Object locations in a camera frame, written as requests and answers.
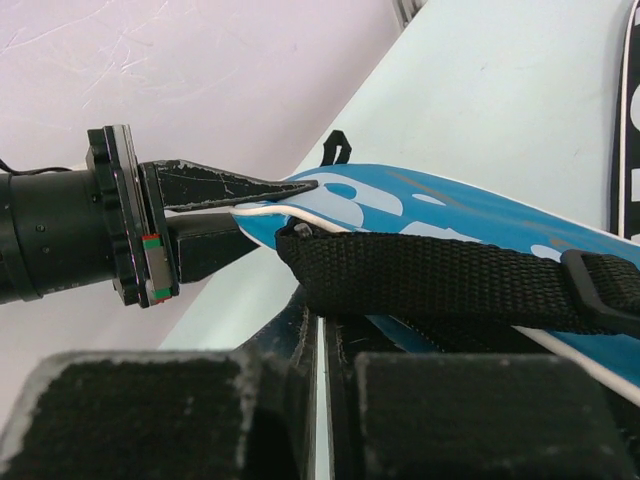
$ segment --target white wall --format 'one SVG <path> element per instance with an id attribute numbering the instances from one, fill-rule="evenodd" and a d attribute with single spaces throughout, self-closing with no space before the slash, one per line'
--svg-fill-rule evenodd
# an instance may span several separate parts
<path id="1" fill-rule="evenodd" d="M 278 178 L 400 33 L 390 0 L 2 0 L 0 158 L 71 166 L 86 130 L 131 124 L 140 161 Z M 63 350 L 155 348 L 202 285 L 124 308 L 109 284 L 0 307 L 0 424 Z"/>

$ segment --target strap buckle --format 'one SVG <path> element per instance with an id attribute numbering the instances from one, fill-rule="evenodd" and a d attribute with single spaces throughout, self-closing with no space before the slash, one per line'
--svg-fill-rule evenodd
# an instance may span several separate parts
<path id="1" fill-rule="evenodd" d="M 599 254 L 566 250 L 560 256 L 560 266 L 578 313 L 600 327 L 640 339 L 640 316 L 616 310 L 602 301 L 584 263 L 587 255 Z"/>

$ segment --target black nylon strap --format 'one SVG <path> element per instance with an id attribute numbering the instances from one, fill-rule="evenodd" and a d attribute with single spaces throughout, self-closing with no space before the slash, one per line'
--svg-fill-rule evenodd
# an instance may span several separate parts
<path id="1" fill-rule="evenodd" d="M 388 314 L 495 321 L 579 333 L 614 332 L 580 313 L 561 265 L 492 245 L 383 234 L 276 235 L 280 258 L 321 315 Z M 640 272 L 613 255 L 585 265 L 602 301 L 640 313 Z"/>

